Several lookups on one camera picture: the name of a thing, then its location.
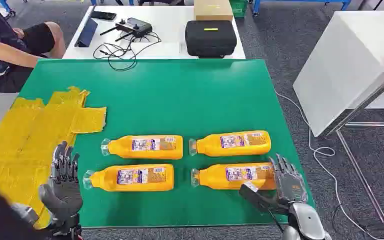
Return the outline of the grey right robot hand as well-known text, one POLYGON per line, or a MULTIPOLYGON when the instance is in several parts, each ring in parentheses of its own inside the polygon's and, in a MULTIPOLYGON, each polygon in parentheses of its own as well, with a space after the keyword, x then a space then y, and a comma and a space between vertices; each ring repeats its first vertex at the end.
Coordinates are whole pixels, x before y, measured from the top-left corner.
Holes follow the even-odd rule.
POLYGON ((242 184, 239 194, 261 212, 280 215, 297 215, 308 208, 308 194, 303 176, 284 156, 269 158, 273 165, 275 195, 261 193, 250 181, 242 184))

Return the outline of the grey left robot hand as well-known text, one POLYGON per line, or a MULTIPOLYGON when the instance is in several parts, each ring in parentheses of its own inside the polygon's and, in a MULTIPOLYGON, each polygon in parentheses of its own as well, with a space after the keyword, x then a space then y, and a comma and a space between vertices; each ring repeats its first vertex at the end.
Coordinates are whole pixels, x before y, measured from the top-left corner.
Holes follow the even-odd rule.
POLYGON ((81 236, 79 211, 83 199, 78 179, 79 157, 66 141, 58 144, 52 154, 48 182, 38 189, 40 200, 51 215, 45 230, 52 236, 67 236, 72 240, 81 236))

